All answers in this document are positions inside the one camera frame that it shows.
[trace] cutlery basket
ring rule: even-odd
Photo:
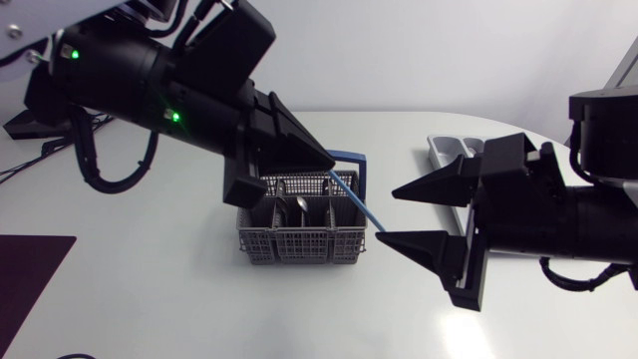
[[[365,201],[365,156],[331,151],[335,160],[359,164],[356,171],[335,171]],[[240,249],[252,264],[354,264],[365,251],[365,214],[327,173],[262,177],[264,198],[237,214]],[[307,218],[297,197],[308,204]],[[281,207],[286,207],[286,215]]]

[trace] white table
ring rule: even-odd
[[[448,208],[390,194],[431,170],[427,135],[520,132],[442,113],[297,116],[325,148],[366,154],[367,203],[388,230],[456,228]],[[132,125],[105,127],[103,175],[129,173],[146,141]],[[3,135],[0,169],[36,157],[40,143]],[[556,150],[577,182],[567,149]],[[222,157],[162,137],[152,170],[123,194],[89,188],[71,150],[0,186],[0,231],[78,238],[5,357],[638,357],[638,293],[626,275],[571,293],[536,258],[492,255],[475,313],[453,307],[439,279],[379,242],[372,224],[355,265],[252,266],[238,249],[236,208],[221,202],[222,175]],[[552,264],[583,278],[604,267]]]

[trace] cable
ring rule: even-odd
[[[549,269],[549,257],[541,257],[539,263],[543,274],[545,274],[550,282],[561,289],[569,291],[594,291],[596,287],[600,286],[610,278],[629,270],[629,265],[612,263],[595,278],[591,278],[589,280],[576,280],[564,277]]]
[[[192,33],[199,25],[199,22],[203,20],[208,12],[212,8],[212,6],[219,0],[201,0],[197,5],[195,11],[192,12],[192,15],[186,22],[186,24],[181,28],[179,35],[175,38],[175,41],[172,43],[172,51],[176,54],[181,53],[183,47],[186,45],[186,41],[190,38]]]
[[[179,0],[177,9],[175,10],[175,17],[172,19],[172,24],[170,24],[170,26],[165,30],[149,30],[149,36],[152,38],[162,38],[175,32],[181,24],[183,14],[186,12],[186,4],[188,4],[188,0]]]
[[[97,115],[93,115],[94,119],[97,118],[98,116],[102,116],[103,114],[97,114]],[[96,123],[94,123],[94,127],[93,127],[93,131],[97,131],[99,128],[101,128],[102,126],[106,125],[107,123],[109,123],[110,121],[112,121],[114,118],[111,116],[106,116],[103,120],[100,120]],[[0,184],[4,183],[5,181],[9,180],[10,178],[12,178],[13,176],[17,175],[18,173],[20,173],[23,170],[26,170],[27,168],[31,167],[32,165],[40,162],[41,160],[49,157],[52,154],[55,154],[65,148],[67,148],[68,146],[70,146],[73,142],[71,141],[71,138],[69,137],[64,137],[58,140],[53,140],[53,141],[49,141],[46,142],[44,144],[42,144],[42,151],[40,153],[40,156],[38,158],[35,158],[33,160],[30,160],[24,164],[15,166],[9,170],[5,170],[3,172],[0,172],[0,176],[5,176],[4,178],[0,179]]]
[[[600,184],[598,179],[588,175],[580,166],[578,162],[578,153],[580,152],[580,122],[574,121],[574,125],[571,127],[571,137],[569,146],[569,164],[571,169],[582,179],[593,183]]]
[[[71,134],[75,143],[78,167],[84,177],[84,181],[93,189],[107,194],[121,193],[130,189],[142,179],[151,167],[151,162],[158,148],[159,134],[151,131],[144,159],[138,162],[140,166],[130,176],[118,181],[108,181],[100,177],[97,161],[98,154],[93,131],[91,131],[91,123],[88,121],[89,116],[81,107],[71,106],[69,108]]]

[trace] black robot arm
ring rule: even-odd
[[[489,140],[480,156],[459,156],[393,191],[400,199],[469,204],[467,237],[445,231],[377,237],[438,275],[463,308],[480,310],[488,251],[539,255],[543,273],[566,290],[591,291],[625,271],[638,290],[638,87],[577,94],[569,105],[570,163],[593,185],[566,186],[551,143],[537,150],[525,134]],[[597,278],[573,280],[551,271],[549,257],[612,264]]]
[[[93,188],[117,193],[133,186],[149,168],[158,134],[223,155],[223,198],[238,206],[251,207],[265,194],[262,175],[334,166],[277,96],[257,91],[248,78],[275,33],[247,1],[224,2],[191,36],[217,2],[200,1],[171,48],[120,8],[57,34],[50,63],[32,74],[25,104],[48,125],[71,119],[79,166]],[[80,107],[152,131],[147,155],[129,178],[100,177],[89,117]]]

